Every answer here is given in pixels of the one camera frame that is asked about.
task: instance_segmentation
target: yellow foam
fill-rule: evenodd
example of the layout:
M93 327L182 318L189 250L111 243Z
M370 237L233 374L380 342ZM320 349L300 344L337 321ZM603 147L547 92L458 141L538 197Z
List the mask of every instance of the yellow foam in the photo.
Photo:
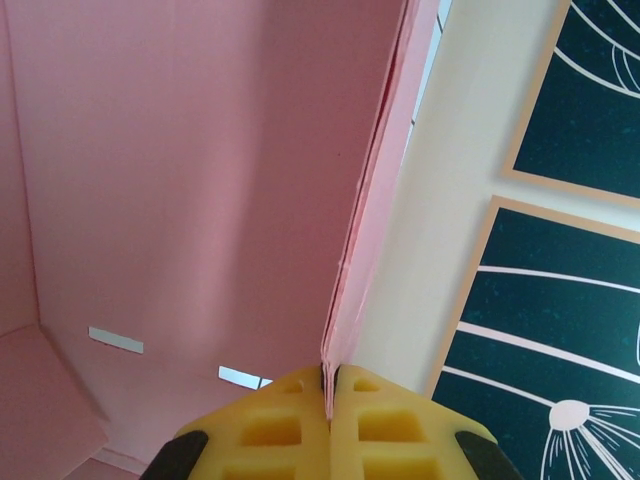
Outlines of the yellow foam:
M189 480L327 480L329 425L320 368L287 375L183 427L209 442Z
M363 368L340 368L331 423L336 480L476 480L455 433L482 425Z
M455 433L482 425L342 366L331 430L320 368L294 372L186 425L209 436L189 480L476 480Z

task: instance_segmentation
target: wooden frame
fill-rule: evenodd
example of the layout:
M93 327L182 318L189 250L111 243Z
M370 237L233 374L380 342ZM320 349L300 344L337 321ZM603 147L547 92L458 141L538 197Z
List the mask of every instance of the wooden frame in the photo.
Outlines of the wooden frame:
M520 110L520 116L516 122L512 139L507 149L506 160L502 166L501 173L507 178L529 182L542 187L562 190L571 194L584 195L596 200L614 202L624 206L640 207L640 198L515 169L518 153L521 149L525 133L532 118L534 107L538 100L547 70L554 54L556 42L560 36L570 5L570 0L560 0L558 2L558 7L550 24L546 40L541 49L539 61L532 75L530 87L525 94L523 105Z

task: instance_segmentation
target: white wall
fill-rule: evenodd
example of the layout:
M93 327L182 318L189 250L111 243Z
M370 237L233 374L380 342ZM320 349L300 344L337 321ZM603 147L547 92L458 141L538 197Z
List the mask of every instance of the white wall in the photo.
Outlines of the white wall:
M423 391L491 195L640 230L631 208L499 170L559 0L453 0L354 362Z
M422 98L424 97L424 91L427 86L427 81L429 80L429 75L431 74L431 69L433 68L433 61L436 57L436 52L438 50L438 47L440 46L440 39L442 38L442 32L447 22L447 17L449 15L450 9L451 9L451 0L440 0L440 4L438 6L438 15L436 18L436 23L433 25L433 32L431 33L431 40L429 42L429 52L427 53L427 61L425 62L424 70L422 73L422 79L420 81L420 89L418 91L418 100L416 101L416 107L411 117L411 128L409 129L409 138L411 138L414 124L418 118L418 111L420 109L420 104L422 103Z

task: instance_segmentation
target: dark green poster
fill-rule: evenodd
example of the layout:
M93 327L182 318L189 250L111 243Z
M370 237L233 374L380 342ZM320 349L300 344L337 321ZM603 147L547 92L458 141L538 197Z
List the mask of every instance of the dark green poster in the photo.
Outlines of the dark green poster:
M640 479L640 235L500 199L485 235L433 399L528 480Z
M513 170L640 198L640 1L571 2Z

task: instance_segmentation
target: pink cardboard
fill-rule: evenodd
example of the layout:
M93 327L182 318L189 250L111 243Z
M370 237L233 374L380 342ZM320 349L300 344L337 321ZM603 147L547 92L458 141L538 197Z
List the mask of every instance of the pink cardboard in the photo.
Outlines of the pink cardboard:
M0 2L0 336L38 320L6 21Z
M138 470L320 362L406 2L5 2L41 324Z
M375 274L396 180L402 164L411 117L438 0L410 0L398 33L385 101L371 144L360 197L352 221L336 298L325 330L322 358L325 369L327 416L333 410L333 377L348 363L357 345L367 291Z
M2 478L64 478L107 438L37 326L0 338Z

